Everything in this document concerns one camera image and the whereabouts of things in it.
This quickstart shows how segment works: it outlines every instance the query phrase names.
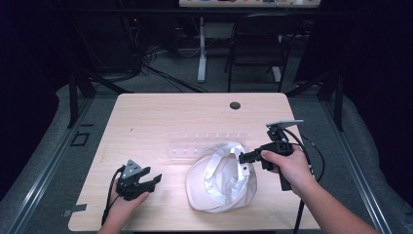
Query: chair leg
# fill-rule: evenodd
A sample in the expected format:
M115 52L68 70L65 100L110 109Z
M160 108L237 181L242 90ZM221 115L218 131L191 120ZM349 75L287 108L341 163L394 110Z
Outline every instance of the chair leg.
M282 67L282 77L280 78L279 88L277 89L278 93L282 91L282 82L283 82L283 75L285 73L285 67L286 67L286 64Z
M228 63L229 69L228 69L228 93L231 93L231 82L232 82L232 64Z
M225 62L225 69L224 69L224 72L227 72L228 71L228 64L230 63L230 58L229 57L227 57L227 61Z

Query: black cable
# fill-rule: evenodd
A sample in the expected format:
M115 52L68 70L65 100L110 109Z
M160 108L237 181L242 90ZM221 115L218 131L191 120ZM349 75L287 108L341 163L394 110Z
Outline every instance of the black cable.
M310 172L311 172L311 174L313 175L314 173L313 173L313 168L312 168L310 156L309 156L309 154L308 154L308 152L307 152L307 149L306 149L306 147L304 146L303 142L301 142L301 140L300 140L292 131L290 131L290 130L288 130L288 129L282 129L282 130L283 130L284 132L288 133L290 136L292 136L292 137L297 141L298 145L301 147L301 149L302 149L303 152L304 152L304 155L306 156L306 159L307 159L307 163L308 163L308 165L309 165ZM304 212L304 205L305 205L305 204L304 204L304 201L301 199L301 200L300 200L300 205L299 205L299 207L298 207L297 217L296 217L296 219L295 219L295 225L294 225L294 231L293 231L294 234L298 233L298 230L299 230L299 228L300 228L301 217L303 216L303 212Z
M124 169L125 169L125 166L122 166L121 168L119 168L119 169L116 171L116 173L113 175L112 180L110 181L109 192L107 193L106 207L105 207L105 209L104 209L104 211L103 211L103 216L102 216L102 222L101 222L101 225L102 225L102 226L103 226L103 223L106 221L107 216L109 215L109 209L112 207L113 203L119 198L119 195L118 195L118 197L116 197L116 199L113 200L113 202L109 205L109 203L110 203L110 197L111 197L110 195L112 194L113 182L115 181L116 176L117 176L119 173L123 172Z
M105 78L106 80L112 82L112 83L118 83L118 82L122 82L122 81L126 81L126 80L130 80L131 78L137 76L140 72L139 70L134 70L129 72L126 75L120 76L120 77L116 77L116 78Z
M168 74L166 74L166 73L164 73L160 70L157 70L157 69L145 64L145 63L143 63L142 66L147 68L149 72L152 72L153 74L161 76L161 77L163 77L163 78L165 78L169 81L175 82L176 84L179 84L179 85L181 85L185 88L188 88L188 89L190 89L190 90L192 90L196 93L208 93L208 91L206 89L202 88L202 87L195 86L195 85L192 85L190 83L184 82L182 80L176 79L176 78L174 78L174 77L172 77L172 76L170 76L170 75L168 75Z
M321 172L319 173L319 177L317 178L317 182L319 182L322 179L322 176L324 175L324 171L325 171L325 159L324 156L322 155L321 151L319 150L319 148L312 142L310 141L308 138L306 138L305 136L301 135L301 137L303 139L305 139L306 141L308 141L313 148L317 151L317 153L319 154L319 157L321 158Z
M166 80L167 80L167 82L168 82L170 85L174 86L179 92L184 93L183 90L179 89L179 87L177 87L175 84L173 84L173 83L171 82L171 80L169 80L169 79L166 79Z

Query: gray carpet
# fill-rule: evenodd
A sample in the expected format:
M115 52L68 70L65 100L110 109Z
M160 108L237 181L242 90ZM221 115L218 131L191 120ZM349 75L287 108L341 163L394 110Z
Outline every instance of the gray carpet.
M303 45L297 43L292 53L290 66L287 69L286 80L282 91L293 89L292 80L298 66ZM225 48L210 47L207 51L206 82L198 84L198 56L184 57L179 54L158 53L152 57L151 67L166 72L167 74L184 80L196 86L203 87L209 92L226 92L226 78L224 73ZM251 70L248 72L237 68L235 75L239 79L243 76L262 76L268 79L264 70ZM176 93L180 92L165 79L148 74L148 70L126 81L117 82L117 85L135 93ZM105 125L115 103L116 95L106 87L94 83L97 95L94 99L83 99L79 96L83 115L72 130L67 130L69 123L68 88L62 88L57 94L60 106L54 122L45 134L37 150L27 163L24 171L0 203L0 233L17 230L18 233L71 233L67 228L68 216L61 216L64 210L71 209L76 204L78 195L85 181L89 166L98 147ZM268 86L255 87L251 85L234 86L235 92L273 92ZM331 124L329 103L318 102L315 98L317 87L305 92L300 97L290 98L291 108L296 119L303 119L304 124L299 126L300 133L315 143L325 157L325 174L321 185L336 196L345 206L361 218L373 224L369 210L365 206L364 198L359 193L359 188L354 177L350 174L347 153L337 135L335 126ZM377 199L380 211L386 219L389 229L385 233L413 233L412 209L400 199L397 194L386 184L384 176L378 167L378 154L372 138L357 114L353 104L345 98L343 113L344 136L357 158L362 172L368 181L372 193ZM73 141L76 134L88 135L85 145ZM313 161L316 175L320 171L320 158L310 144L306 142ZM26 195L30 194L33 184L38 181L38 176L45 171L55 155L61 155L55 160L56 170L51 172L51 179L44 182L44 193L39 194L32 209L20 220L20 214ZM291 233L290 230L277 233ZM320 233L319 231L302 230L301 233Z

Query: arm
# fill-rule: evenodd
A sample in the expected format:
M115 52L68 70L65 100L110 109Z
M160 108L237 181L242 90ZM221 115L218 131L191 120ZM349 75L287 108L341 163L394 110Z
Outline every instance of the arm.
M261 156L279 167L324 233L379 233L316 182L298 146L294 145L294 152L288 157L266 150Z
M109 215L107 216L106 221L103 226L97 232L98 234L114 234L121 233L122 228L127 224L128 220L133 216L134 210L142 204L146 198L149 196L149 192L144 192L136 199L127 201L123 198L118 197L116 192L116 185L118 180L115 181L114 186L112 187L112 192L110 196L110 202L112 207L109 210Z

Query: wooden table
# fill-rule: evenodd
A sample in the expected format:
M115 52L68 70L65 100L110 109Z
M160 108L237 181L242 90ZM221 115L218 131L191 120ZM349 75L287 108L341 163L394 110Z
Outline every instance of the wooden table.
M232 109L237 101L240 109ZM266 123L294 119L284 94L127 94L120 95L110 116L77 205L72 231L96 231L105 206L111 177L129 159L151 167L147 180L162 174L155 192L139 207L124 230L217 231L293 229L299 198L283 192L278 175L254 164L258 189L245 208L221 214L194 211L185 188L191 157L170 153L173 134L241 134L245 147L254 149L270 142ZM290 129L299 136L296 126ZM221 135L217 141L225 140ZM319 229L306 209L302 229Z

